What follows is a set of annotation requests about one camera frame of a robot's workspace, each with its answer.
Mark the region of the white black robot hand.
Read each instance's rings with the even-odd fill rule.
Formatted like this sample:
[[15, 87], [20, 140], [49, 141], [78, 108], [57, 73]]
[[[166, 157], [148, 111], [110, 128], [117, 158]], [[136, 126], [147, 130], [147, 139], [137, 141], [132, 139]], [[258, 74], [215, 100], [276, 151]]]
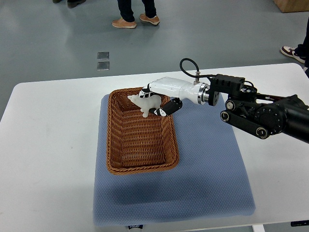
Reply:
[[184, 80], [163, 77], [149, 83], [143, 87], [138, 96], [140, 98], [149, 98], [153, 95], [166, 95], [171, 98], [169, 102], [159, 109], [151, 109], [150, 112], [157, 116], [169, 116], [182, 107], [182, 100], [189, 99], [195, 104], [203, 105], [208, 101], [207, 91], [210, 85], [206, 83], [190, 83]]

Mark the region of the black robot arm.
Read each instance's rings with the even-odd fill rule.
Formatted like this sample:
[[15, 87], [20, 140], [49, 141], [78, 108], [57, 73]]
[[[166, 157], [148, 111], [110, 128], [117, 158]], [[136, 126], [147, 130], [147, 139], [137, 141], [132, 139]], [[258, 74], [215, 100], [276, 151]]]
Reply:
[[296, 94], [288, 97], [260, 94], [243, 77], [207, 75], [210, 87], [204, 93], [215, 106], [219, 93], [228, 95], [223, 122], [257, 138], [284, 133], [305, 143], [309, 141], [309, 107]]

